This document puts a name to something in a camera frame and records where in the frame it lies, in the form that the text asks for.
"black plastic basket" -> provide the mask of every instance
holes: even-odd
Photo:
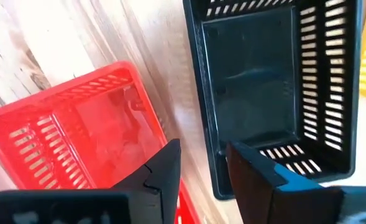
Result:
[[[228,141],[318,182],[352,175],[361,1],[184,0],[184,7],[216,198],[233,197]]]

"basket bottom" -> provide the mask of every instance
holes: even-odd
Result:
[[[288,7],[204,23],[220,141],[297,140],[292,20]]]
[[[258,151],[263,156],[309,179],[318,179],[333,173],[333,168],[329,167],[329,164],[318,160],[306,149],[302,142],[293,142],[261,147]]]

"black plastic part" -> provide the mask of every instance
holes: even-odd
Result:
[[[215,197],[234,197],[228,141],[318,182],[352,175],[362,3],[183,3]]]
[[[112,189],[0,193],[0,223],[164,223],[175,220],[180,140]]]
[[[366,223],[366,187],[324,188],[241,142],[226,154],[244,223]]]

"wooden surface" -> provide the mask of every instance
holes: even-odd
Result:
[[[0,106],[116,60],[136,64],[167,138],[181,138],[201,221],[242,222],[211,190],[182,0],[0,0]]]

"red plastic basket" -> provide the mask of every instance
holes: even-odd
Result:
[[[166,143],[128,62],[0,108],[0,163],[18,189],[108,188]],[[183,183],[176,223],[199,223]]]

